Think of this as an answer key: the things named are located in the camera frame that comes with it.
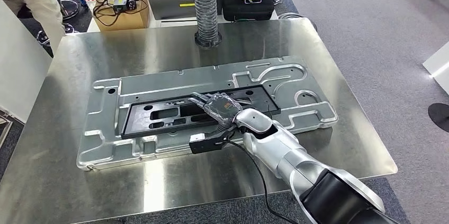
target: stainless steel tabletop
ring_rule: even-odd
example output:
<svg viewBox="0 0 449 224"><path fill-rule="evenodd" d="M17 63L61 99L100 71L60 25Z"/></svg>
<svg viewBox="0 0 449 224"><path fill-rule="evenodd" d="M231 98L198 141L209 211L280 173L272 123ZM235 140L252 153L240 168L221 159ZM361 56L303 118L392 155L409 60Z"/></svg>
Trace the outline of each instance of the stainless steel tabletop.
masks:
<svg viewBox="0 0 449 224"><path fill-rule="evenodd" d="M247 156L228 147L85 172L76 156L92 82L256 59L301 56L339 115L298 134L308 152L358 178L397 167L306 19L220 24L223 43L201 50L196 26L64 37L0 183L0 223L76 223L263 193ZM266 168L268 190L287 186Z"/></svg>

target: aluminum plate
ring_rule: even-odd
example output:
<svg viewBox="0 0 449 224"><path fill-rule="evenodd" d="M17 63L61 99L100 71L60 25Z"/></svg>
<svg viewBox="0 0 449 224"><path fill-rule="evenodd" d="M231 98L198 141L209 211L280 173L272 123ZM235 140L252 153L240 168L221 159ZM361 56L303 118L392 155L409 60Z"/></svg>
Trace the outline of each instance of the aluminum plate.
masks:
<svg viewBox="0 0 449 224"><path fill-rule="evenodd" d="M189 154L190 135L215 126L122 139L130 104L253 85L265 87L281 109L273 119L292 133L331 127L338 120L304 61L292 56L98 80L89 96L77 166L103 169ZM241 142L241 135L234 141Z"/></svg>

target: silver robot arm segment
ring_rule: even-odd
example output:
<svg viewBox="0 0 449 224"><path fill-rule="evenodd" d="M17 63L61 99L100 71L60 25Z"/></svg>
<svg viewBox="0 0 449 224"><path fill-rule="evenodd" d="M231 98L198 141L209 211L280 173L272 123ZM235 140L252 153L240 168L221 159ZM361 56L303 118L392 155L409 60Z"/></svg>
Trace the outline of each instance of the silver robot arm segment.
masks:
<svg viewBox="0 0 449 224"><path fill-rule="evenodd" d="M311 223L397 223L387 217L377 194L349 172L309 154L277 121L254 109L237 114L245 148L291 188Z"/></svg>

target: cardboard box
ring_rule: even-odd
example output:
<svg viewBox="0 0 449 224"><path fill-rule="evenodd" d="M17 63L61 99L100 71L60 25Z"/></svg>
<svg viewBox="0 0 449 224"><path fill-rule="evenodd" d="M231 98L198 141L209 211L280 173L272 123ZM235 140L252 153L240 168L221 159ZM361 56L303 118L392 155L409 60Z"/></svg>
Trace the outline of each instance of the cardboard box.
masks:
<svg viewBox="0 0 449 224"><path fill-rule="evenodd" d="M95 23L98 25L100 31L130 30L148 27L148 13L149 13L148 0L137 1L137 8L133 11L128 11L129 13L133 14L121 13L118 16L113 16L115 14L114 10L112 9L112 4L114 4L114 0L108 0L108 3L111 5L110 7L103 5L100 9L97 10L97 13L95 13L94 15Z"/></svg>

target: person's leg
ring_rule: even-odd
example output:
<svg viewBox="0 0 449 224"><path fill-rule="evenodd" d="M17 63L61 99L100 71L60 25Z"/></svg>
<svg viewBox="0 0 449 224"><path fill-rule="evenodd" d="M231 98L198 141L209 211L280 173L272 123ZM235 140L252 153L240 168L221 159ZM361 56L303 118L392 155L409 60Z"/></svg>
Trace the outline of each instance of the person's leg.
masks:
<svg viewBox="0 0 449 224"><path fill-rule="evenodd" d="M17 15L19 10L22 8L24 3L22 0L3 0L6 5L10 8L10 10L14 13L14 15Z"/></svg>
<svg viewBox="0 0 449 224"><path fill-rule="evenodd" d="M61 7L58 0L23 0L26 6L33 13L33 18L41 23L43 30L50 40L53 55L59 42L65 35L64 26L62 25Z"/></svg>

